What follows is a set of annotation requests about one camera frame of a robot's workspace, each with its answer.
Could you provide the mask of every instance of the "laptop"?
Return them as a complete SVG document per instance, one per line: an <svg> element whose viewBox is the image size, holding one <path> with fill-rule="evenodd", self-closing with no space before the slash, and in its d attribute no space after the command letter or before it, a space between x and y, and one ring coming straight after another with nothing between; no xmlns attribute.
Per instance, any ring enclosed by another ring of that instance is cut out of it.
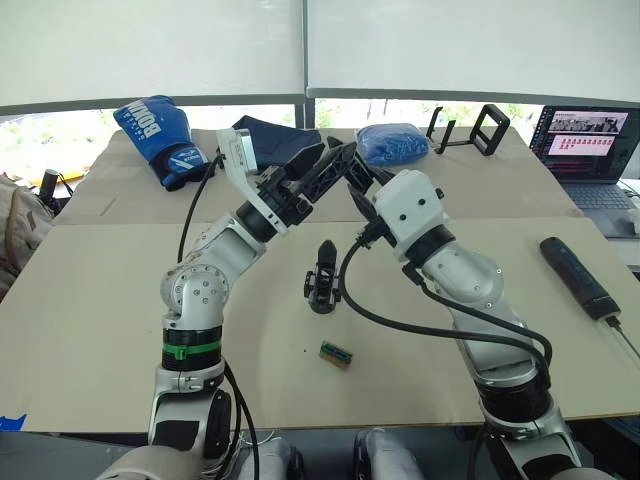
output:
<svg viewBox="0 0 640 480"><path fill-rule="evenodd" d="M529 148L607 238L635 238L616 186L640 141L640 109L545 106Z"/></svg>

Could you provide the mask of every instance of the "metal bracket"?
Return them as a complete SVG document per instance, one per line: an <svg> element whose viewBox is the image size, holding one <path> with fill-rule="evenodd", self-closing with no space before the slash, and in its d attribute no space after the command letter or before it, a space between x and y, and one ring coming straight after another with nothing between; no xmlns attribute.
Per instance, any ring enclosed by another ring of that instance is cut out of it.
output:
<svg viewBox="0 0 640 480"><path fill-rule="evenodd" d="M433 111L431 121L429 122L429 128L427 128L426 136L434 144L437 142L435 142L435 140L431 138L431 134L433 133L433 130L436 126L436 120L438 119L438 115L441 111L442 107L437 107ZM493 136L491 138L489 138L484 132L480 130L482 122L484 122L484 119L487 115L489 115L489 117L491 117L491 119L493 119L493 121L497 124L496 131L493 133ZM447 129L445 130L444 136L442 137L442 141L440 142L438 148L435 149L435 152L440 155L447 147L474 144L478 148L478 150L480 150L480 153L482 153L482 155L491 155L496 151L496 148L498 148L498 144L502 140L502 137L507 131L507 128L509 128L510 123L511 122L509 121L509 118L507 118L507 116L502 113L502 111L498 107L496 107L492 103L488 103L484 107L482 107L480 115L478 115L476 123L471 129L468 140L449 142L449 137L451 136L453 127L456 124L455 120L449 120L449 123L447 123Z"/></svg>

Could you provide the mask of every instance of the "laptop screen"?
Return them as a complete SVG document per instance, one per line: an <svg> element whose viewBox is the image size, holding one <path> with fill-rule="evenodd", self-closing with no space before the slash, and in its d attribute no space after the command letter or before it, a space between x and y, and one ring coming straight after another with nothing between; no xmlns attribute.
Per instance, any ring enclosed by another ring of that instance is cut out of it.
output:
<svg viewBox="0 0 640 480"><path fill-rule="evenodd" d="M615 183L640 140L640 109L542 110L529 148L561 181Z"/></svg>

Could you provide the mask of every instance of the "boxing glove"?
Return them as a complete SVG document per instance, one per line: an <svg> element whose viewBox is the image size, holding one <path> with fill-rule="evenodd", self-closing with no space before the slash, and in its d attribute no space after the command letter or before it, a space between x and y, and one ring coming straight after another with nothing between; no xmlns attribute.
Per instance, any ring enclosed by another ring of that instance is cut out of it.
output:
<svg viewBox="0 0 640 480"><path fill-rule="evenodd" d="M172 98L141 98L116 110L113 117L168 191L202 180L209 160L191 141L187 116Z"/></svg>

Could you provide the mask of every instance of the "black wire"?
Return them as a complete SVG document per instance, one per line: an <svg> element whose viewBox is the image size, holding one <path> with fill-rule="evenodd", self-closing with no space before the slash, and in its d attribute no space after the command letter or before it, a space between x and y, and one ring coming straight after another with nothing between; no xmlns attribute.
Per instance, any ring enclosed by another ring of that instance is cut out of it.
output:
<svg viewBox="0 0 640 480"><path fill-rule="evenodd" d="M462 305L461 303L454 302L453 300L442 297L437 293L429 290L429 287L427 287L427 284L425 282L422 282L420 284L420 288L427 297L429 297L431 300L435 300L436 302L441 303L445 307L453 308L454 310L458 310L459 312L466 313L467 315L474 316L476 318L479 318L480 320L484 320L485 322L497 325L498 327L504 328L505 330L510 330L522 336L537 340L544 347L544 359L547 362L547 365L551 365L553 347L551 346L551 342L549 341L549 339L547 339L547 337L545 337L544 335L538 332L534 332L533 330L529 330L528 328L514 325L513 323L509 323L505 320L502 320L501 318L489 315L488 313L481 312L480 310L476 310L475 308L469 308L465 305Z"/></svg>
<svg viewBox="0 0 640 480"><path fill-rule="evenodd" d="M204 190L205 185L207 184L207 180L209 177L212 177L216 171L216 165L221 160L221 156L218 155L213 162L207 168L207 171L202 177L200 181L200 185L198 185L198 190L196 190L195 195L193 196L193 200L191 200L191 205L189 205L189 212L187 213L187 218L184 221L184 226L182 227L182 235L180 236L180 245L178 245L178 263L182 261L182 255L184 253L184 244L187 240L187 232L189 231L189 225L191 224L191 217L193 216L193 211L196 209L196 204L198 203L198 199Z"/></svg>
<svg viewBox="0 0 640 480"><path fill-rule="evenodd" d="M467 480L475 480L476 479L476 463L478 463L478 453L480 452L480 448L482 447L482 443L484 442L484 432L487 429L487 424L483 423L478 433L476 434L476 438L473 442L473 447L471 447L471 452L469 453L469 461L467 462Z"/></svg>
<svg viewBox="0 0 640 480"><path fill-rule="evenodd" d="M69 186L69 184L67 183L67 180L64 178L64 175L62 175L61 173L58 174L58 177L60 177L60 181L62 182L62 184L64 185L64 188L67 189L67 193L69 194L70 197L73 197L73 189Z"/></svg>
<svg viewBox="0 0 640 480"><path fill-rule="evenodd" d="M542 375L545 379L545 384L547 388L551 385L551 378L549 376L549 367L547 365L546 360L543 355L532 345L521 342L520 340L515 340L513 338L505 337L502 335L493 335L488 333L477 333L477 332L467 332L463 330L446 330L441 328L432 328L432 327L423 327L420 325L411 325L406 323L397 322L395 320L390 320L388 318L377 315L369 310L365 309L361 305L359 305L349 294L347 291L347 283L346 283L346 272L351 259L354 254L360 248L360 244L355 243L347 252L342 261L342 265L340 265L339 272L339 286L340 293L342 294L342 298L347 302L347 304L355 310L357 313L362 315L363 317L385 327L393 328L395 330L400 330L403 332L416 333L418 335L428 335L433 337L444 337L444 338L455 338L458 340L473 340L477 342L489 342L489 343L498 343L502 345L509 345L516 348L521 348L530 353L536 360L538 364L538 368L540 369Z"/></svg>
<svg viewBox="0 0 640 480"><path fill-rule="evenodd" d="M226 363L225 363L225 376L227 376ZM234 389L233 387L232 387L232 390L233 390L234 404L236 406L236 424L234 426L233 437L231 438L231 444L229 445L227 454L225 455L224 460L222 461L220 470L218 470L218 473L216 474L215 480L220 480L225 475L227 468L229 468L229 464L231 463L231 459L235 454L236 448L238 447L238 441L240 440L240 428L242 423L242 407L240 406L240 395L238 394L238 390Z"/></svg>
<svg viewBox="0 0 640 480"><path fill-rule="evenodd" d="M638 352L638 349L633 346L633 343L631 343L631 340L629 340L629 338L624 334L624 332L622 331L622 328L620 328L620 325L613 328L615 328L618 331L618 333L622 335L622 338L625 339L625 341L627 342L631 350L633 350L633 353L635 353L638 359L640 359L640 352Z"/></svg>
<svg viewBox="0 0 640 480"><path fill-rule="evenodd" d="M236 378L234 377L233 372L231 371L229 362L225 364L224 376L227 377L227 380L229 381L231 388L233 388L233 391L237 392L238 400L240 401L242 411L244 412L244 416L247 419L247 424L249 425L249 435L251 436L251 448L253 450L253 478L254 480L260 480L260 451L258 450L258 436L256 435L256 427L253 424L253 419L251 418L251 412L249 412L249 407L247 406L247 402L242 396L242 392L240 391L240 387L238 387Z"/></svg>

